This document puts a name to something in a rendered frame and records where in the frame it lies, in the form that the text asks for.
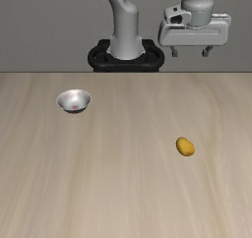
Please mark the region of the silver metal bowl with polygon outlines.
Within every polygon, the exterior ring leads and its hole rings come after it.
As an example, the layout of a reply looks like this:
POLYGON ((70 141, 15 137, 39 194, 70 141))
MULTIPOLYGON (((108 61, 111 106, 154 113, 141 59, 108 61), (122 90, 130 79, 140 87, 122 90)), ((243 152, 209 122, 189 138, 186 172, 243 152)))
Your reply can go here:
POLYGON ((68 89, 56 98, 56 104, 68 113, 80 113, 88 108, 92 102, 91 94, 82 89, 68 89))

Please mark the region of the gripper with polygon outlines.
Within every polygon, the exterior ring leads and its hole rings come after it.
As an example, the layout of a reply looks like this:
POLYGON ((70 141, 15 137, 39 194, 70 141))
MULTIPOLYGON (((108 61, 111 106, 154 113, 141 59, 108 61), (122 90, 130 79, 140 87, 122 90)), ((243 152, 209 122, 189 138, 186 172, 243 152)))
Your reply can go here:
POLYGON ((189 12, 177 5, 165 9, 158 42, 161 46, 170 46, 172 57, 178 57, 174 46, 207 46, 202 56, 208 57, 214 46, 227 43, 230 24, 228 14, 189 12))

